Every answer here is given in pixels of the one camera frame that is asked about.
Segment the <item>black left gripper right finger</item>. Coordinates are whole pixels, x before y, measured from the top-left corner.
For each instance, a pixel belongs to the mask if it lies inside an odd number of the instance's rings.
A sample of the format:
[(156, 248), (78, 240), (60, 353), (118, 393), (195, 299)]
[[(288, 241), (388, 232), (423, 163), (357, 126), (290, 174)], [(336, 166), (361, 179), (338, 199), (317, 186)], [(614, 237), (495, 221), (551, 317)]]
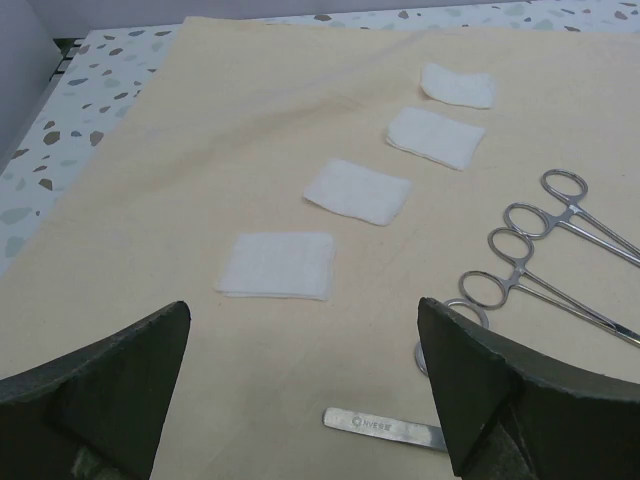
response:
[(461, 479), (636, 479), (639, 387), (560, 362), (423, 298), (417, 327)]

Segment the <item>white gauze pad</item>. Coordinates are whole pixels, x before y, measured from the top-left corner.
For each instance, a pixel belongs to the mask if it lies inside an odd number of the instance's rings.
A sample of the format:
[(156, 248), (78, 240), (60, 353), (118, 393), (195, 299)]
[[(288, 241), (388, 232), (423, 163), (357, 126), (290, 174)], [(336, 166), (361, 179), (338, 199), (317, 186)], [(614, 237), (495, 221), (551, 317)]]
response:
[(449, 105), (490, 109), (495, 100), (495, 82), (488, 73), (459, 74), (427, 63), (420, 86), (428, 97)]
[(332, 213), (387, 226), (403, 208), (411, 189), (410, 180), (331, 159), (304, 189), (303, 197)]
[(387, 127), (386, 141), (393, 147), (464, 171), (484, 138), (482, 127), (457, 122), (415, 107), (405, 107)]
[(242, 234), (216, 290), (230, 297), (326, 301), (336, 245), (325, 232)]

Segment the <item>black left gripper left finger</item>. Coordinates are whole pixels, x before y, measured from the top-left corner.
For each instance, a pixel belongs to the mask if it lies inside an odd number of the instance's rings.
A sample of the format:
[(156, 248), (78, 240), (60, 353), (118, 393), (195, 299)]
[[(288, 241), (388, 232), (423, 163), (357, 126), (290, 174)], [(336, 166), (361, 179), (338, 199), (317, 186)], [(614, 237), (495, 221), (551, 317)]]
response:
[(2, 478), (149, 478), (190, 324), (177, 301), (2, 379)]

